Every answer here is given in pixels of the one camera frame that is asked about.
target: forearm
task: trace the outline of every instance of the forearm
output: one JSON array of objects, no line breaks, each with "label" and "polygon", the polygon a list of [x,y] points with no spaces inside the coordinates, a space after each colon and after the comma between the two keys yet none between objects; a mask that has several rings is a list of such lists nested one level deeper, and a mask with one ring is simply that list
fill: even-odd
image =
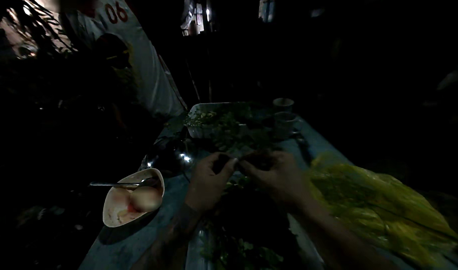
[{"label": "forearm", "polygon": [[396,269],[390,261],[333,218],[313,198],[304,199],[293,215],[304,227],[330,268]]},{"label": "forearm", "polygon": [[200,218],[200,213],[184,203],[166,230],[157,237],[131,269],[170,268],[175,251],[190,240]]}]

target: egg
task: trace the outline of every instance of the egg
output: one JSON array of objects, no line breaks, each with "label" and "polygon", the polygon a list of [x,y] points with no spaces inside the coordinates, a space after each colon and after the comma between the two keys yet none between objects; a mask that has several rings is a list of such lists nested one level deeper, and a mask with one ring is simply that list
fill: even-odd
[{"label": "egg", "polygon": [[130,202],[138,211],[152,212],[159,208],[162,197],[154,187],[138,187],[130,194]]},{"label": "egg", "polygon": [[124,188],[116,188],[112,191],[112,199],[118,204],[128,205],[130,200],[130,192]]}]

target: bowl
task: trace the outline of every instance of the bowl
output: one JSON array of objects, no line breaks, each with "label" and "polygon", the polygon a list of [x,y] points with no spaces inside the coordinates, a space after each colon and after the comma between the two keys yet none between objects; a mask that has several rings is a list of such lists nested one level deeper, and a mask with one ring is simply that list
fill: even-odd
[{"label": "bowl", "polygon": [[[135,174],[131,174],[120,181],[119,183],[125,183],[125,182],[141,182],[142,180],[150,177],[158,177],[159,181],[156,186],[154,186],[160,193],[161,195],[161,200],[164,197],[164,193],[166,191],[165,185],[164,185],[164,178],[161,175],[161,172],[158,169],[145,169],[142,171],[138,171]],[[136,186],[127,186],[125,189],[129,193],[132,193],[134,189],[136,189]],[[142,217],[144,214],[147,213],[152,213],[152,212],[138,212],[136,211],[133,206],[129,203],[129,199],[126,201],[124,200],[116,200],[115,199],[115,194],[117,193],[116,189],[119,188],[114,188],[111,187],[109,192],[107,193],[106,200],[104,202],[104,209],[102,211],[102,221],[107,227],[119,227],[124,224],[128,224],[129,222],[132,222],[140,217]]]}]

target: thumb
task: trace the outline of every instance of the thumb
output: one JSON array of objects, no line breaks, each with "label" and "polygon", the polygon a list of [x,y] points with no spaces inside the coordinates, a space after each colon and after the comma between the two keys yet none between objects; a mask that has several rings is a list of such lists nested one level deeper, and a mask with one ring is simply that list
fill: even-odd
[{"label": "thumb", "polygon": [[221,175],[225,180],[229,179],[234,173],[234,167],[236,166],[238,159],[231,159],[222,168],[221,172],[218,175]]}]

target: person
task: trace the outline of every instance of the person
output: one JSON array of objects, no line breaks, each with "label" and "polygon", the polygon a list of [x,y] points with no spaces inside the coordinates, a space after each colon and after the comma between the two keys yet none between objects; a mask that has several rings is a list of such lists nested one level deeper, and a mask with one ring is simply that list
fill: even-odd
[{"label": "person", "polygon": [[220,173],[212,170],[222,153],[202,159],[195,167],[184,204],[161,234],[132,266],[132,270],[174,267],[173,255],[192,236],[199,219],[220,200],[236,163],[243,173],[264,188],[303,226],[331,269],[395,269],[396,267],[368,244],[347,230],[320,206],[303,186],[294,157],[274,151],[269,171],[257,169],[247,161],[229,160]]},{"label": "person", "polygon": [[137,1],[82,0],[72,9],[65,9],[60,20],[78,50],[97,56],[113,68],[123,85],[118,95],[131,96],[125,99],[163,122],[183,113],[187,106],[170,70],[149,40],[148,28],[140,23],[145,14],[137,4]]}]

